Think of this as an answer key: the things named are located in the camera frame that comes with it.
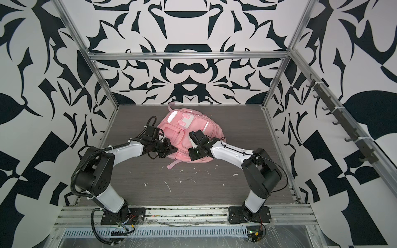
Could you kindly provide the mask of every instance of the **wood grain table surface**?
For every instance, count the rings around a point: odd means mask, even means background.
[[[251,150],[261,147],[280,164],[259,105],[186,108],[198,110],[214,120],[222,128],[228,144]],[[157,116],[158,124],[167,114],[167,106],[121,105],[105,146],[125,143],[143,130],[150,116]],[[147,155],[131,158],[113,168],[111,184],[130,205],[241,204],[248,196],[250,189],[243,171],[228,162],[218,159],[208,163],[181,162],[168,170],[167,165],[172,161],[169,158],[152,160]],[[283,177],[275,189],[285,183]],[[266,204],[290,203],[294,200],[288,187],[266,200]],[[80,199],[79,206],[93,205],[90,200]]]

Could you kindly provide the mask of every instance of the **pink backpack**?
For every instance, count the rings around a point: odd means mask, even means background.
[[[191,161],[188,149],[193,147],[193,141],[189,137],[191,131],[201,130],[210,138],[222,138],[222,129],[213,120],[203,115],[196,110],[182,108],[179,110],[172,110],[168,107],[170,113],[157,126],[164,131],[164,135],[170,139],[171,144],[178,148],[178,151],[168,155],[171,159],[176,159],[173,163],[167,166],[171,169],[179,162],[187,163],[206,163],[213,158],[205,157],[195,161]]]

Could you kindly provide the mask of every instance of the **black and white patterned wall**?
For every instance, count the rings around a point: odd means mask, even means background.
[[[0,246],[42,242],[114,110],[49,0],[0,0]]]
[[[396,164],[396,1],[320,0],[298,52]],[[397,244],[397,199],[290,62],[268,105],[283,154],[330,247]]]
[[[67,0],[91,52],[286,50],[307,0]],[[279,59],[98,66],[120,104],[262,103]]]

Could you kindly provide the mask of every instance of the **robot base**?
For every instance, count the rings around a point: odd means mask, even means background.
[[[140,220],[145,219],[145,213],[146,213],[146,208],[128,208],[129,210],[129,215],[130,220],[125,224],[125,225],[135,225],[137,224]],[[120,222],[120,218],[118,216],[115,216],[114,214],[108,212],[104,212],[102,216],[102,220],[100,222],[101,225],[116,225],[117,222]]]
[[[262,206],[255,214],[248,213],[244,206],[229,207],[229,222],[230,224],[240,224],[246,222],[270,223],[272,216],[270,215],[269,207]]]

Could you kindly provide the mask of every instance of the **black mounting plate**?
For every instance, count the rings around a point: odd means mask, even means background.
[[[145,219],[146,208],[128,208],[131,213],[130,220],[126,225],[135,225],[140,219]],[[117,220],[113,219],[111,215],[102,216],[101,225],[116,225]]]
[[[252,216],[251,219],[246,220],[243,215],[243,207],[229,207],[229,222],[230,224],[240,224],[246,222],[261,222],[270,223],[272,216],[270,215],[269,207],[262,206],[259,211]]]

